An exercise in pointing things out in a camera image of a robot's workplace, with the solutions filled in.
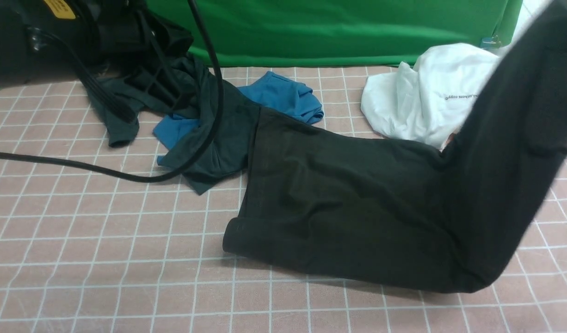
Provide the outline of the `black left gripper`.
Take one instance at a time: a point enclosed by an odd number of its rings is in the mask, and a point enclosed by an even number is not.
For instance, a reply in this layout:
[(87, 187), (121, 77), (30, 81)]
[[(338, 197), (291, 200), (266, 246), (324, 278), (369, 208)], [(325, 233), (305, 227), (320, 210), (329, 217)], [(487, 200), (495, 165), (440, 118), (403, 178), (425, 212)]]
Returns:
[(137, 91), (165, 103), (170, 110), (189, 104), (195, 89), (180, 82), (169, 56), (184, 54), (192, 34), (150, 12), (143, 0), (87, 0), (94, 33), (94, 65), (75, 59), (75, 72), (95, 99), (123, 122), (136, 114), (110, 89), (102, 77), (117, 78)]

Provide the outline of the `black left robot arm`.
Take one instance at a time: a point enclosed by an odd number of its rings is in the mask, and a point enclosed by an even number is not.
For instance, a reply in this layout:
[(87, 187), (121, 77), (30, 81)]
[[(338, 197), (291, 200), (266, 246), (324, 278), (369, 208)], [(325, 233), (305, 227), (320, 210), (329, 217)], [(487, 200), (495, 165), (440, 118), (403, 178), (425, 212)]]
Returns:
[(133, 122), (103, 81), (184, 108), (195, 89), (169, 69), (192, 43), (189, 30), (144, 0), (0, 0), (0, 89), (80, 80), (110, 114)]

